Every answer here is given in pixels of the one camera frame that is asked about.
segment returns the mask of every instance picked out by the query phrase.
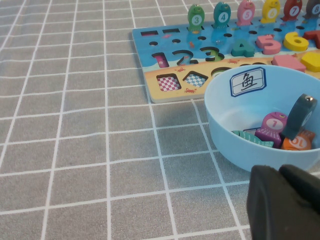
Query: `black object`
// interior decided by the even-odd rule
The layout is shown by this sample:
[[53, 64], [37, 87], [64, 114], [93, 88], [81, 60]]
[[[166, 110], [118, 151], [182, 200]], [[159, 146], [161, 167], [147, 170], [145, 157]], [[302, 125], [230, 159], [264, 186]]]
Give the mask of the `black object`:
[[320, 179], [293, 165], [251, 169], [252, 240], [320, 240]]

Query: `blue puzzle board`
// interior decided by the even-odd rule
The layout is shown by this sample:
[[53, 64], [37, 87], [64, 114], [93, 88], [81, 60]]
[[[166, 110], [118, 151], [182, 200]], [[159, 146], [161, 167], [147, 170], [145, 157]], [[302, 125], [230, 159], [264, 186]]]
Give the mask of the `blue puzzle board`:
[[[301, 13], [297, 17], [297, 21], [282, 21], [283, 14], [280, 14], [275, 23], [267, 24], [260, 23], [261, 17], [255, 17], [252, 24], [248, 26], [237, 26], [237, 20], [231, 19], [228, 27], [220, 29], [213, 28], [213, 22], [204, 22], [202, 31], [198, 34], [188, 31], [189, 24], [134, 29], [132, 36], [152, 101], [161, 103], [203, 97], [215, 69], [224, 71], [247, 64], [272, 64], [271, 60], [274, 55], [262, 53], [263, 49], [256, 45], [257, 37], [273, 35], [273, 39], [282, 44], [287, 33], [297, 32], [302, 37], [305, 32], [320, 30], [320, 19], [305, 19], [302, 16]], [[254, 47], [254, 57], [245, 58], [231, 55], [234, 42], [238, 39], [245, 39]], [[218, 53], [223, 55], [223, 60], [219, 56], [217, 57], [217, 49]], [[319, 53], [313, 40], [309, 40], [306, 52], [309, 51]], [[282, 45], [277, 55], [294, 55], [295, 53]], [[166, 67], [160, 67], [155, 57], [157, 54], [165, 56], [168, 63]], [[192, 87], [191, 84], [185, 84], [185, 79], [191, 72], [207, 78], [207, 81], [197, 89], [196, 93], [185, 92], [186, 88]], [[320, 78], [318, 73], [309, 71], [306, 73]], [[178, 78], [181, 89], [165, 93], [159, 90], [157, 76], [168, 74], [173, 74]]]

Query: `red number block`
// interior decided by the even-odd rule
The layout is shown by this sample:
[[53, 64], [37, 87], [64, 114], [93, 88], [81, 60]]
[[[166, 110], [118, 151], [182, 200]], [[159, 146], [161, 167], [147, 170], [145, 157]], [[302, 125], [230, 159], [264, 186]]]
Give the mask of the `red number block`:
[[307, 40], [314, 40], [316, 48], [320, 49], [320, 30], [306, 31], [303, 38]]
[[307, 69], [305, 65], [299, 62], [292, 55], [276, 55], [273, 57], [272, 65], [298, 70], [303, 73]]

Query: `green fish peg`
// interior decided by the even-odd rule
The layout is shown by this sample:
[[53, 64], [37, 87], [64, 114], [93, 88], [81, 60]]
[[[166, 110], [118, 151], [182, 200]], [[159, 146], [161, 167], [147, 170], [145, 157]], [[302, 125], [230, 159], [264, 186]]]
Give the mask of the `green fish peg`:
[[198, 4], [193, 4], [188, 11], [189, 32], [198, 33], [205, 21], [205, 11]]
[[214, 29], [226, 28], [231, 16], [231, 8], [225, 2], [218, 2], [213, 11]]

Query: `yellow fish peg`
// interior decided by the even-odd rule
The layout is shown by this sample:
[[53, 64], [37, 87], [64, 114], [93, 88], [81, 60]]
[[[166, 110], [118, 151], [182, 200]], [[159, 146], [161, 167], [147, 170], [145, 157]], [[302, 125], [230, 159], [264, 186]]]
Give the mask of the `yellow fish peg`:
[[262, 24], [275, 23], [280, 13], [279, 0], [266, 0], [262, 7]]

